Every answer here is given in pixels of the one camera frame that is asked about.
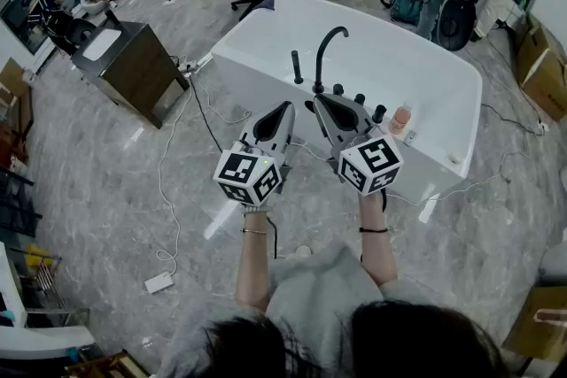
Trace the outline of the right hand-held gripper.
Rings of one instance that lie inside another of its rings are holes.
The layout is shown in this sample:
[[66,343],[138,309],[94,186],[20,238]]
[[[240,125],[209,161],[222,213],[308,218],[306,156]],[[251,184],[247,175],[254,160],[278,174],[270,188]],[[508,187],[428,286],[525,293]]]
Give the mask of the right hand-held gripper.
[[345,96],[315,95],[314,109],[331,144],[330,166],[341,182],[368,196],[396,181],[404,159],[392,136],[373,128],[363,105]]

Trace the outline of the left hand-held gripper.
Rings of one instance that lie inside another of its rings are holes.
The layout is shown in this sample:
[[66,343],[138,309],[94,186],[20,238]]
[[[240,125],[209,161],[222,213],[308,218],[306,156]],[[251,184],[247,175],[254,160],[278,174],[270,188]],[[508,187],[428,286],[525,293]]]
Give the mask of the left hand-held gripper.
[[290,101],[272,104],[246,121],[240,140],[224,150],[214,171],[214,180],[227,198],[247,206],[263,206],[280,192],[291,171],[279,151],[267,152],[248,143],[284,145],[291,135],[295,108]]

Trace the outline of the person's right forearm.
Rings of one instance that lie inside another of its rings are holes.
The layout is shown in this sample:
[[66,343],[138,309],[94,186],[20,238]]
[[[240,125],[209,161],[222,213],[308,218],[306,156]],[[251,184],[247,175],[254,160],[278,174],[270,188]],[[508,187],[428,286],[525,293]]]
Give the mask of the person's right forearm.
[[373,281],[382,286],[398,279],[380,192],[359,196],[361,262]]

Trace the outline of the white bathtub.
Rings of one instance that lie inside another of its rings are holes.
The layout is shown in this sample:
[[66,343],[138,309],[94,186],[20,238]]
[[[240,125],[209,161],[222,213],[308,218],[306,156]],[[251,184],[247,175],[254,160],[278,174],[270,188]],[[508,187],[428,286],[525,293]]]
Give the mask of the white bathtub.
[[[330,143],[306,108],[323,37],[336,35],[322,62],[322,83],[340,83],[346,96],[363,94],[393,115],[405,102],[412,115],[395,142],[404,165],[392,189],[418,204],[463,181],[473,154],[482,95],[478,70],[455,54],[393,23],[325,0],[274,0],[250,12],[212,49],[214,63],[236,104],[250,112],[290,101],[295,135],[321,150]],[[303,83],[294,83],[291,52],[299,53]],[[404,143],[416,132],[411,146]]]

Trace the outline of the pink bottle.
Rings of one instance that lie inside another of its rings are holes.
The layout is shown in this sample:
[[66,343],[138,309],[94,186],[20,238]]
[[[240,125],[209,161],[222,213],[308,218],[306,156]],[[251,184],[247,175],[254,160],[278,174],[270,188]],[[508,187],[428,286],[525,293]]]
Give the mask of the pink bottle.
[[393,114],[388,129],[392,135],[399,135],[409,123],[412,115],[412,106],[405,102]]

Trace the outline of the black gooseneck faucet spout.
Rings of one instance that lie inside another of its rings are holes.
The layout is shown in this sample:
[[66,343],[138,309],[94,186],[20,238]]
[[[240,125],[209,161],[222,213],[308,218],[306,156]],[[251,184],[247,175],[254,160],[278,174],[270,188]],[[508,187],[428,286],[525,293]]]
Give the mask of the black gooseneck faucet spout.
[[316,53],[315,82],[312,86],[312,91],[315,94],[321,94],[324,91],[324,86],[322,84],[322,62],[323,62],[324,52],[326,51],[330,41],[338,34],[342,34],[344,37],[348,37],[349,31],[347,30],[346,27],[342,27],[342,26],[332,28],[331,31],[329,31],[329,33],[323,37],[322,42]]

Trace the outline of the teal bag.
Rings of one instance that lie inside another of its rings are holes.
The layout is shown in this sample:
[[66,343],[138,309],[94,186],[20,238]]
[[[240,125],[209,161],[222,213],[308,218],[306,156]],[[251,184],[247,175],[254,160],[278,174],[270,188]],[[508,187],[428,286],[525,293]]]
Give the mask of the teal bag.
[[390,11],[394,21],[416,26],[419,23],[423,0],[395,0]]

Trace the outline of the dark wooden vanity cabinet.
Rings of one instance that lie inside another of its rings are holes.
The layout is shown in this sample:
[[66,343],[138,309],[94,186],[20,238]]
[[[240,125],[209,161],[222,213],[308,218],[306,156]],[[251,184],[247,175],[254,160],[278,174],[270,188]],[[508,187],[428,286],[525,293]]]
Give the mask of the dark wooden vanity cabinet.
[[[105,16],[72,55],[72,62],[112,102],[160,129],[165,116],[154,112],[159,100],[172,83],[178,83],[183,92],[190,89],[190,84],[150,25],[119,20],[111,10]],[[103,28],[120,30],[120,38],[103,57],[90,61],[82,53]]]

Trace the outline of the white sink basin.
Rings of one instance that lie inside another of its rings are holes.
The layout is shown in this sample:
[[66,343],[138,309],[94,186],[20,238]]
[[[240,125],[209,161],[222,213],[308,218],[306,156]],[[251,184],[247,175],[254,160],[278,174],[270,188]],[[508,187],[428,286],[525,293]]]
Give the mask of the white sink basin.
[[120,35],[120,30],[103,28],[85,48],[82,55],[90,61],[99,60],[120,38]]

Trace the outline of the white power adapter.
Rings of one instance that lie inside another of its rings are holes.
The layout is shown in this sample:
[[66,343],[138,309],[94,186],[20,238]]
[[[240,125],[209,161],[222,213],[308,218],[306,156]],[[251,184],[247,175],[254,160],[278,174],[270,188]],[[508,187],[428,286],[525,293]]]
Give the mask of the white power adapter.
[[158,274],[144,282],[144,286],[150,294],[155,294],[173,285],[174,281],[169,272]]

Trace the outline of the cardboard box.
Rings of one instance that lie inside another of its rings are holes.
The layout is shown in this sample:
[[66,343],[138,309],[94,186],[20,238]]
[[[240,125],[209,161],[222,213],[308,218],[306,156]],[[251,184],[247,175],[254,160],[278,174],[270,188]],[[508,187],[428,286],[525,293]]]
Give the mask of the cardboard box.
[[567,354],[567,286],[533,287],[503,348],[526,358],[561,362]]
[[567,61],[545,50],[532,64],[524,92],[555,122],[567,116]]
[[525,34],[516,54],[515,75],[520,87],[544,73],[564,84],[566,66],[567,54],[562,44],[545,26],[539,24]]

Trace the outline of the wooden chair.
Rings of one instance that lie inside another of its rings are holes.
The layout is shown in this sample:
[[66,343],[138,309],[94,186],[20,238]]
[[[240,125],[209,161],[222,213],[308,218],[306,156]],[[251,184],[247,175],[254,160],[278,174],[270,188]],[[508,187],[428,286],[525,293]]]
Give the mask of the wooden chair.
[[0,166],[6,168],[12,158],[27,163],[26,141],[35,119],[27,75],[34,74],[13,58],[0,70]]

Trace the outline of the black shelf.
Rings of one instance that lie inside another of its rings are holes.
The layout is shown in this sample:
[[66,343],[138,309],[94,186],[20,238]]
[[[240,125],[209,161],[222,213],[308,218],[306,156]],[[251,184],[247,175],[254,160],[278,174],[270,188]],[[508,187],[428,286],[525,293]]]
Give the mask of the black shelf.
[[0,166],[0,228],[35,238],[43,216],[27,193],[27,188],[33,186],[29,179]]

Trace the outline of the yellow container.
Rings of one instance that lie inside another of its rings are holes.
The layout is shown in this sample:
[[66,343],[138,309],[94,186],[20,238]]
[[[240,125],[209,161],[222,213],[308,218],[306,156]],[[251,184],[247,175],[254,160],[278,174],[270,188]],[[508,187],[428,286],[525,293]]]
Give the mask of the yellow container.
[[33,244],[28,245],[26,248],[25,260],[27,266],[30,268],[38,268],[40,265],[45,265],[50,269],[53,265],[52,256]]

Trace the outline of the white counter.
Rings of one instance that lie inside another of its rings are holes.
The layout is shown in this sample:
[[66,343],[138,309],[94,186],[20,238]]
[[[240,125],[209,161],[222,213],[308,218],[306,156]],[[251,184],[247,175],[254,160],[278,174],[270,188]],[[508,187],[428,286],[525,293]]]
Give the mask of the white counter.
[[40,360],[62,358],[71,350],[95,342],[87,326],[24,328],[23,304],[19,300],[7,258],[8,248],[0,242],[0,359]]

